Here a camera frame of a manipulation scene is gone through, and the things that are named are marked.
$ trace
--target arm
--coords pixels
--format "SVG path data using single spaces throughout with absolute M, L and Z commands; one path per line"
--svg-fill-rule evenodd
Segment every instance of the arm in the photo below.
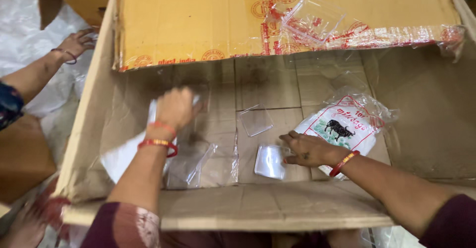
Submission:
M 201 105 L 192 107 L 190 89 L 177 89 L 157 100 L 156 121 L 175 128 L 188 124 Z M 148 126 L 145 139 L 172 141 L 164 128 Z M 158 199 L 167 148 L 140 148 L 111 191 L 89 229 L 81 247 L 158 247 Z
M 94 48 L 93 45 L 87 44 L 92 39 L 84 37 L 93 31 L 93 29 L 84 29 L 78 33 L 72 33 L 64 39 L 58 48 L 68 50 L 78 57 L 85 50 Z M 21 94 L 24 103 L 27 104 L 40 93 L 61 65 L 71 59 L 73 59 L 71 55 L 65 52 L 50 51 L 27 67 L 3 76 L 1 80 L 14 87 Z
M 176 131 L 187 125 L 198 113 L 201 104 L 192 106 L 193 93 L 190 89 L 171 92 L 157 101 L 156 121 L 172 126 Z M 145 139 L 172 141 L 172 134 L 164 128 L 149 126 Z M 107 202 L 134 204 L 158 214 L 162 171 L 167 148 L 145 146 L 138 150 L 134 159 L 112 190 Z
M 294 131 L 280 138 L 297 154 L 286 158 L 289 164 L 333 167 L 350 153 L 319 137 Z M 390 215 L 418 238 L 425 233 L 437 211 L 455 196 L 439 185 L 361 155 L 349 160 L 341 172 L 380 200 Z

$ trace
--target wrist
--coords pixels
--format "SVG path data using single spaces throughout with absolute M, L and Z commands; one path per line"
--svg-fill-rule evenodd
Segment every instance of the wrist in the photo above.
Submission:
M 58 51 L 58 50 L 51 50 L 46 56 L 52 59 L 55 62 L 59 62 L 61 64 L 67 62 L 68 60 L 65 58 L 65 53 Z
M 172 142 L 174 138 L 174 134 L 163 127 L 147 126 L 145 139 L 161 139 Z
M 324 161 L 326 165 L 330 167 L 335 167 L 339 162 L 341 162 L 347 155 L 352 151 L 350 149 L 334 146 L 330 149 L 329 152 L 325 155 Z

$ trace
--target maroon sleeve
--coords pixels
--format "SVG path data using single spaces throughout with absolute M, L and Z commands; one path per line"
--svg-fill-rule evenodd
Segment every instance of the maroon sleeve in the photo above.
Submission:
M 451 198 L 438 210 L 420 243 L 428 248 L 476 247 L 476 201 L 463 194 Z
M 128 203 L 105 203 L 98 211 L 81 248 L 157 248 L 159 218 Z
M 117 248 L 113 234 L 113 224 L 119 203 L 106 203 L 98 211 L 96 218 L 86 233 L 81 248 Z

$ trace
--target yellow cardboard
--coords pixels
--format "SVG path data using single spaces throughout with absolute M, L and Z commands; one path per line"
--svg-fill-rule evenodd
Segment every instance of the yellow cardboard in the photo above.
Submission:
M 299 0 L 118 0 L 119 70 L 310 50 L 280 24 L 271 6 Z M 322 0 L 344 9 L 333 40 L 319 49 L 366 49 L 449 40 L 461 23 L 451 0 Z

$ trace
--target bracelet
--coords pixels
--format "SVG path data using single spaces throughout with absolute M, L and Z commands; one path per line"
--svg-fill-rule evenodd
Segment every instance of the bracelet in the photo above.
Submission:
M 354 150 L 352 153 L 350 153 L 349 155 L 347 155 L 341 162 L 339 162 L 336 167 L 334 167 L 332 169 L 332 171 L 330 171 L 329 173 L 329 176 L 331 178 L 335 177 L 336 175 L 340 174 L 340 169 L 342 168 L 342 166 L 344 166 L 350 159 L 352 159 L 355 155 L 359 155 L 360 154 L 360 151 L 358 150 Z
M 137 149 L 142 148 L 144 146 L 148 146 L 148 145 L 164 146 L 164 147 L 173 149 L 174 152 L 172 154 L 168 154 L 167 158 L 174 157 L 179 152 L 179 149 L 177 148 L 177 146 L 175 146 L 171 142 L 161 140 L 161 139 L 144 139 L 144 141 L 140 142 L 139 145 L 137 145 Z
M 68 54 L 69 56 L 72 56 L 73 59 L 74 59 L 74 62 L 65 62 L 66 64 L 73 65 L 73 64 L 76 64 L 76 62 L 78 62 L 78 57 L 73 55 L 73 53 L 69 52 L 68 50 L 63 50 L 61 48 L 53 48 L 51 51 L 64 52 L 64 53 Z
M 153 127 L 162 127 L 164 129 L 166 129 L 167 131 L 169 131 L 173 135 L 172 139 L 175 139 L 175 137 L 177 137 L 177 132 L 170 125 L 166 125 L 166 124 L 164 124 L 162 122 L 159 122 L 159 121 L 155 121 L 153 123 L 150 123 L 149 125 L 153 126 Z

